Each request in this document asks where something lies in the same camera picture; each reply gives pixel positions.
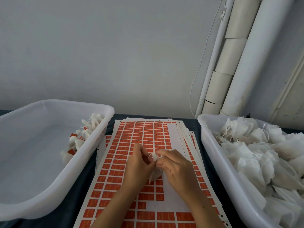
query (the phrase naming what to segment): forearm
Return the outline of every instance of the forearm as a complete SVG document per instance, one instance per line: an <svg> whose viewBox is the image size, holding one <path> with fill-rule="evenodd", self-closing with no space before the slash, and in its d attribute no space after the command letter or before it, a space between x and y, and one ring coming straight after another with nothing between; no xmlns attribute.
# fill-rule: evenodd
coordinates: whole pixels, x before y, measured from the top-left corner
<svg viewBox="0 0 304 228"><path fill-rule="evenodd" d="M199 192L188 203L197 228L224 228L209 199Z"/></svg>
<svg viewBox="0 0 304 228"><path fill-rule="evenodd" d="M91 228L120 228L136 195L132 190L122 186Z"/></svg>

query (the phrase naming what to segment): left hand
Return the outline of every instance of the left hand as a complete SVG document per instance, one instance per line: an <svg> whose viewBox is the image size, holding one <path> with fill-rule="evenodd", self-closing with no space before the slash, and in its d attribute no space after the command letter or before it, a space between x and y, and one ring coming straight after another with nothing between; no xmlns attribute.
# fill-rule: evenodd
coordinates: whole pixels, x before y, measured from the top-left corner
<svg viewBox="0 0 304 228"><path fill-rule="evenodd" d="M135 143L133 154L128 158L122 188L138 193L145 185L149 174L154 170L156 163L150 153L142 145Z"/></svg>

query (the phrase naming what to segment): hand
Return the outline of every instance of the hand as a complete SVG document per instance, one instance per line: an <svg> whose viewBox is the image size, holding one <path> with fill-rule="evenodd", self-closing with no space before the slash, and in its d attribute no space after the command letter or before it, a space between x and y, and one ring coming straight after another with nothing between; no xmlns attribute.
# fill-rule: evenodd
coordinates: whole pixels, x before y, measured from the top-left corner
<svg viewBox="0 0 304 228"><path fill-rule="evenodd" d="M142 145L135 143L133 154L128 158L122 188L138 194L145 185L156 163Z"/></svg>
<svg viewBox="0 0 304 228"><path fill-rule="evenodd" d="M155 153L162 155L156 165L165 171L173 189L190 207L202 194L192 163L176 149L161 149Z"/></svg>

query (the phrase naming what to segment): pile of tea bags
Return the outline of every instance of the pile of tea bags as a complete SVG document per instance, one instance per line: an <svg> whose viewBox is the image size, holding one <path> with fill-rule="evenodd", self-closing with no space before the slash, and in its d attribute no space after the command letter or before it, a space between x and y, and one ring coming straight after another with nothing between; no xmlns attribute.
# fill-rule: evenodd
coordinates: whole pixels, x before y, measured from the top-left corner
<svg viewBox="0 0 304 228"><path fill-rule="evenodd" d="M304 227L304 134L238 118L215 138L257 205L277 224Z"/></svg>
<svg viewBox="0 0 304 228"><path fill-rule="evenodd" d="M67 165L75 153L81 148L84 142L89 138L89 136L93 133L96 127L101 123L103 118L100 114L93 113L89 118L89 121L81 120L84 124L81 128L83 130L76 130L75 133L72 133L69 138L69 146L67 151L61 151L60 155L62 157L63 162Z"/></svg>

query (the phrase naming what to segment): right hand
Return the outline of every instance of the right hand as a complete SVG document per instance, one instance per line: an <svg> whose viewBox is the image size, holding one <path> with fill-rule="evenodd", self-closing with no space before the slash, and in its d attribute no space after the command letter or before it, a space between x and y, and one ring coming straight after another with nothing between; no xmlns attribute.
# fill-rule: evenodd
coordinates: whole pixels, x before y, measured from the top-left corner
<svg viewBox="0 0 304 228"><path fill-rule="evenodd" d="M202 194L192 162L185 159L176 149L161 149L155 153L162 155L156 165L165 171L173 189L189 206Z"/></svg>

